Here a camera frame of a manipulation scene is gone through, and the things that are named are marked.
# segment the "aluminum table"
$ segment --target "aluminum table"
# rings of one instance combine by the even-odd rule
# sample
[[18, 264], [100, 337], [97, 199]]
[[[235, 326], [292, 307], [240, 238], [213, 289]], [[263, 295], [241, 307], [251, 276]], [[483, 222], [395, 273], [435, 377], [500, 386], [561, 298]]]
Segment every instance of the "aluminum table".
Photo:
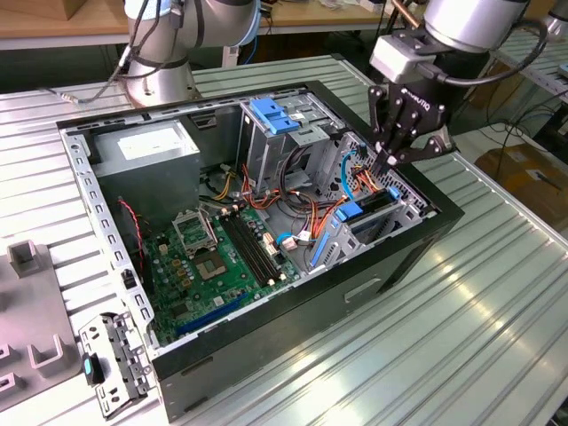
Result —
[[[369, 81], [328, 56], [195, 78], [205, 95], [320, 79], [368, 119]], [[0, 250], [49, 246], [75, 332], [122, 304], [54, 122], [128, 108], [116, 86], [85, 109], [39, 91], [0, 96]], [[568, 245], [459, 155], [417, 167], [465, 211], [452, 232], [392, 291], [175, 424], [546, 423], [568, 395]], [[82, 375], [0, 414], [39, 423], [104, 424]], [[165, 424], [156, 390], [110, 423]]]

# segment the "red wire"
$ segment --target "red wire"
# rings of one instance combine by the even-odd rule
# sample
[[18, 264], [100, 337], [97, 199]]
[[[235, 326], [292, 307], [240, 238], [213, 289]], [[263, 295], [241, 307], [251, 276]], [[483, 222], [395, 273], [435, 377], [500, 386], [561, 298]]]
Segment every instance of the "red wire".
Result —
[[339, 199], [333, 206], [329, 207], [326, 210], [326, 214], [323, 215], [323, 218], [321, 219], [321, 222], [319, 222], [319, 226], [318, 229], [316, 230], [316, 235], [314, 238], [318, 238], [320, 236], [321, 230], [323, 229], [323, 226], [326, 224], [327, 219], [329, 218], [329, 215], [333, 212], [333, 210], [338, 207], [342, 202], [345, 201], [345, 196], [343, 196], [341, 199]]
[[118, 202], [120, 202], [124, 206], [124, 208], [126, 208], [130, 212], [130, 215], [132, 216], [132, 220], [134, 221], [134, 225], [136, 226], [136, 236], [138, 238], [138, 251], [140, 252], [140, 271], [142, 271], [142, 269], [143, 269], [142, 260], [144, 259], [143, 250], [142, 250], [142, 234], [140, 232], [140, 226], [138, 224], [138, 219], [136, 218], [136, 213], [134, 213], [134, 210], [132, 209], [131, 206], [129, 206], [126, 203], [126, 201], [119, 200]]

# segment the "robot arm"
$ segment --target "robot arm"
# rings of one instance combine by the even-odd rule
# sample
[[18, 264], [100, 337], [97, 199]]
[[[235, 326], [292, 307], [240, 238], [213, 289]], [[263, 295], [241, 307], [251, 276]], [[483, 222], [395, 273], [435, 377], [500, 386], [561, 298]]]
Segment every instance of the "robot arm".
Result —
[[563, 38], [568, 29], [568, 1], [557, 0], [544, 22], [551, 40]]
[[[383, 87], [369, 89], [373, 142], [379, 153], [376, 168], [386, 170], [452, 151], [446, 123], [466, 90], [519, 72], [542, 53], [552, 35], [559, 36], [568, 27], [567, 0], [556, 2], [548, 25], [519, 21], [527, 5], [528, 0], [430, 0], [423, 25], [377, 40], [370, 63], [389, 80], [389, 89], [388, 98]], [[539, 31], [533, 51], [515, 69], [477, 78], [486, 62], [482, 55], [499, 48], [518, 27]], [[416, 138], [431, 132], [438, 134], [423, 149], [411, 147]]]
[[249, 43], [260, 25], [260, 0], [126, 0], [124, 9], [138, 46], [124, 80], [143, 106], [190, 99], [189, 49]]

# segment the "wire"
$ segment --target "wire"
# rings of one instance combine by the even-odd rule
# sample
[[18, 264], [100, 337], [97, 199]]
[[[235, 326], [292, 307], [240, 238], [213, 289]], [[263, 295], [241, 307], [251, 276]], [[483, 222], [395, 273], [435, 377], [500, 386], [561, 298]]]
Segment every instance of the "wire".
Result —
[[48, 91], [49, 93], [52, 93], [55, 96], [59, 96], [60, 98], [62, 98], [66, 102], [69, 102], [69, 103], [72, 103], [72, 104], [81, 104], [81, 105], [90, 104], [90, 103], [94, 102], [95, 100], [99, 99], [103, 95], [103, 93], [105, 93], [105, 91], [108, 90], [110, 85], [114, 82], [114, 80], [118, 76], [118, 73], [120, 72], [121, 68], [124, 66], [124, 63], [130, 59], [130, 55], [132, 54], [132, 46], [134, 45], [134, 41], [136, 40], [136, 36], [138, 35], [138, 30], [140, 28], [140, 22], [142, 22], [142, 16], [144, 15], [144, 11], [146, 10], [146, 7], [148, 6], [149, 1], [150, 0], [144, 0], [144, 3], [142, 3], [142, 6], [140, 7], [140, 12], [138, 12], [138, 16], [136, 17], [136, 21], [134, 22], [134, 28], [132, 30], [132, 35], [130, 36], [130, 40], [128, 41], [128, 44], [126, 45], [126, 49], [124, 49], [124, 52], [122, 53], [122, 56], [121, 56], [120, 60], [118, 61], [118, 64], [116, 65], [116, 68], [114, 69], [113, 73], [110, 75], [110, 77], [108, 77], [108, 80], [106, 80], [106, 83], [103, 85], [103, 87], [101, 87], [99, 89], [99, 91], [97, 93], [95, 93], [94, 96], [92, 96], [90, 98], [86, 98], [86, 99], [79, 99], [78, 97], [71, 95], [70, 93], [61, 93], [61, 92], [55, 91], [53, 89], [42, 88], [40, 90]]
[[257, 44], [258, 44], [258, 35], [255, 36], [255, 45], [252, 48], [252, 52], [250, 53], [250, 56], [248, 56], [247, 60], [245, 60], [242, 63], [242, 65], [247, 65], [250, 62], [250, 60], [252, 59], [252, 57], [255, 56]]
[[146, 42], [148, 41], [148, 38], [150, 38], [150, 36], [158, 28], [158, 25], [160, 24], [160, 10], [161, 10], [161, 8], [162, 8], [162, 0], [158, 0], [156, 2], [156, 14], [154, 15], [154, 22], [152, 22], [152, 26], [150, 27], [150, 29], [148, 29], [146, 31], [146, 33], [142, 36], [142, 40], [140, 40], [140, 43], [138, 44], [138, 46], [136, 46], [134, 48], [135, 54], [138, 55], [140, 53], [140, 49], [142, 49], [142, 47], [144, 47], [144, 44], [146, 44]]
[[379, 187], [377, 185], [375, 185], [375, 182], [373, 182], [373, 177], [371, 176], [371, 174], [369, 173], [369, 170], [365, 170], [365, 176], [367, 176], [367, 179], [369, 180], [369, 184], [376, 190], [376, 191], [380, 191]]
[[268, 22], [268, 31], [266, 31], [266, 35], [268, 36], [272, 34], [272, 25], [274, 25], [274, 21], [272, 20], [272, 14], [263, 16], [266, 19], [266, 22]]
[[203, 180], [203, 183], [212, 193], [214, 193], [215, 195], [221, 195], [221, 193], [211, 184], [211, 181], [208, 177]]
[[509, 140], [509, 137], [511, 136], [511, 133], [513, 132], [513, 129], [515, 129], [519, 123], [521, 121], [523, 121], [523, 119], [525, 118], [525, 116], [527, 116], [528, 114], [530, 114], [532, 111], [538, 109], [539, 107], [543, 107], [545, 106], [549, 101], [551, 101], [552, 99], [555, 98], [559, 98], [561, 96], [563, 96], [564, 94], [568, 93], [568, 91], [561, 91], [559, 93], [557, 93], [556, 95], [553, 95], [545, 100], [543, 100], [542, 102], [534, 105], [533, 107], [529, 108], [527, 111], [525, 111], [515, 122], [511, 123], [509, 130], [507, 131], [507, 136], [505, 137], [505, 140], [503, 140], [503, 144], [501, 147], [501, 152], [499, 153], [499, 161], [497, 162], [497, 170], [495, 171], [495, 174], [493, 176], [493, 180], [495, 182], [499, 182], [499, 173], [501, 171], [501, 164], [503, 161], [503, 155], [505, 154], [505, 148], [507, 147], [507, 141]]
[[276, 245], [279, 246], [286, 238], [293, 236], [292, 233], [281, 233], [278, 238], [276, 238]]
[[280, 199], [280, 191], [278, 189], [268, 191], [266, 196], [261, 200], [253, 200], [252, 198], [252, 188], [250, 187], [249, 183], [249, 171], [247, 170], [246, 165], [242, 165], [242, 174], [244, 178], [242, 179], [242, 194], [245, 201], [250, 204], [253, 209], [257, 210], [265, 210], [272, 206], [276, 201]]
[[120, 78], [121, 80], [137, 80], [137, 79], [140, 79], [140, 78], [147, 78], [150, 75], [154, 75], [158, 71], [163, 70], [164, 67], [171, 62], [171, 59], [174, 56], [174, 51], [176, 50], [176, 42], [178, 41], [178, 33], [179, 33], [179, 30], [176, 29], [174, 31], [174, 38], [173, 38], [173, 42], [171, 44], [170, 54], [168, 55], [168, 58], [165, 61], [163, 61], [162, 63], [160, 63], [157, 67], [155, 67], [152, 71], [148, 71], [147, 73], [141, 74], [141, 75], [126, 75], [126, 74], [123, 75], [123, 74], [120, 74], [120, 75], [118, 75], [118, 78]]
[[352, 155], [354, 155], [356, 153], [357, 153], [357, 151], [355, 151], [355, 150], [350, 151], [341, 160], [341, 185], [343, 186], [343, 191], [347, 194], [347, 196], [351, 200], [354, 197], [353, 197], [353, 193], [351, 192], [351, 189], [349, 188], [349, 185], [347, 185], [347, 160], [349, 160], [349, 157], [351, 157]]
[[501, 108], [503, 108], [503, 106], [513, 97], [513, 95], [520, 89], [521, 85], [523, 84], [524, 79], [521, 79], [521, 81], [515, 86], [515, 88], [511, 91], [511, 93], [493, 110], [492, 113], [489, 112], [489, 110], [491, 109], [491, 103], [493, 102], [493, 97], [495, 96], [495, 93], [497, 93], [498, 89], [501, 87], [501, 85], [504, 83], [504, 80], [501, 81], [499, 83], [499, 85], [495, 88], [495, 90], [493, 91], [493, 93], [491, 94], [491, 96], [489, 97], [489, 100], [487, 101], [487, 106], [485, 108], [485, 118], [486, 118], [486, 124], [493, 128], [492, 124], [490, 123], [491, 119], [495, 116], [495, 114], [497, 114], [497, 111], [499, 111]]
[[234, 176], [235, 175], [232, 172], [227, 173], [227, 179], [225, 181], [225, 188], [223, 188], [223, 192], [221, 192], [217, 197], [213, 197], [213, 200], [223, 200], [227, 196], [227, 194], [229, 194], [229, 189], [231, 189], [231, 179], [234, 178]]
[[383, 8], [381, 9], [381, 16], [379, 17], [379, 25], [376, 28], [376, 33], [375, 33], [375, 43], [376, 41], [379, 39], [379, 36], [381, 35], [381, 25], [383, 24], [383, 18], [384, 18], [384, 10], [387, 8], [387, 1], [384, 0], [383, 3]]
[[138, 251], [140, 254], [140, 271], [143, 270], [144, 268], [144, 264], [143, 264], [143, 260], [144, 260], [144, 252], [142, 250], [142, 234], [140, 232], [140, 225], [138, 224], [138, 219], [136, 217], [136, 213], [134, 213], [134, 210], [132, 209], [131, 206], [128, 205], [128, 203], [126, 201], [123, 200], [118, 200], [118, 202], [129, 211], [130, 215], [132, 216], [132, 220], [134, 221], [134, 226], [136, 227], [136, 237], [138, 239]]
[[448, 84], [451, 86], [457, 87], [471, 87], [471, 86], [479, 86], [482, 84], [488, 83], [496, 83], [501, 80], [504, 80], [512, 75], [523, 71], [529, 65], [533, 63], [535, 59], [539, 57], [539, 55], [544, 51], [544, 48], [547, 45], [548, 39], [548, 29], [544, 23], [538, 20], [520, 20], [513, 26], [513, 29], [516, 28], [535, 28], [539, 30], [539, 41], [536, 43], [536, 46], [532, 49], [531, 53], [529, 53], [522, 61], [520, 61], [516, 67], [511, 68], [508, 71], [504, 71], [497, 75], [490, 75], [487, 77], [479, 77], [474, 79], [465, 79], [465, 78], [456, 78], [451, 77], [443, 72], [435, 74], [432, 73], [428, 68], [419, 64], [419, 71], [422, 72], [423, 76], [430, 79], [435, 79], [439, 83]]
[[292, 200], [289, 199], [288, 190], [286, 189], [286, 170], [288, 170], [290, 164], [294, 163], [292, 161], [294, 157], [297, 155], [298, 158], [301, 158], [304, 152], [306, 151], [306, 149], [308, 148], [307, 147], [301, 148], [300, 146], [295, 147], [292, 151], [290, 151], [290, 154], [288, 155], [288, 157], [286, 157], [286, 160], [284, 160], [284, 163], [280, 168], [280, 179], [279, 179], [280, 196], [288, 206], [296, 207], [299, 209], [303, 209], [305, 206], [303, 204], [293, 202]]
[[334, 209], [336, 207], [338, 207], [341, 203], [343, 203], [345, 200], [347, 200], [347, 197], [344, 195], [338, 202], [336, 202], [333, 206], [331, 206], [330, 208], [328, 208], [326, 210], [326, 213], [323, 216], [323, 218], [321, 219], [321, 222], [319, 223], [318, 229], [316, 230], [316, 234], [314, 235], [315, 238], [318, 238], [320, 236], [321, 230], [323, 229], [324, 225], [327, 222], [327, 219], [329, 218], [331, 213], [334, 211]]
[[204, 201], [204, 202], [216, 204], [217, 206], [222, 206], [224, 208], [226, 208], [227, 206], [232, 206], [233, 204], [235, 204], [235, 202], [232, 202], [232, 201], [231, 202], [216, 201], [216, 200], [213, 200], [211, 197], [208, 197], [207, 195], [200, 195], [199, 201]]

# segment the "yellow wire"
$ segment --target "yellow wire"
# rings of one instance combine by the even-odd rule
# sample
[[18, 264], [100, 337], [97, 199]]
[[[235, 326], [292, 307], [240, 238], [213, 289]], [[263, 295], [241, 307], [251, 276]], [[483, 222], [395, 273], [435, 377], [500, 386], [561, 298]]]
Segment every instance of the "yellow wire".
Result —
[[225, 188], [223, 188], [223, 192], [219, 194], [217, 197], [213, 197], [213, 200], [223, 200], [227, 194], [229, 193], [229, 188], [231, 186], [231, 178], [233, 177], [232, 173], [227, 174], [227, 180], [225, 181]]
[[376, 189], [377, 191], [379, 191], [379, 188], [377, 187], [377, 185], [375, 185], [375, 182], [373, 182], [373, 178], [371, 177], [371, 174], [369, 173], [369, 170], [365, 170], [365, 175], [367, 175], [367, 178], [369, 179], [369, 184], [371, 184], [371, 186]]

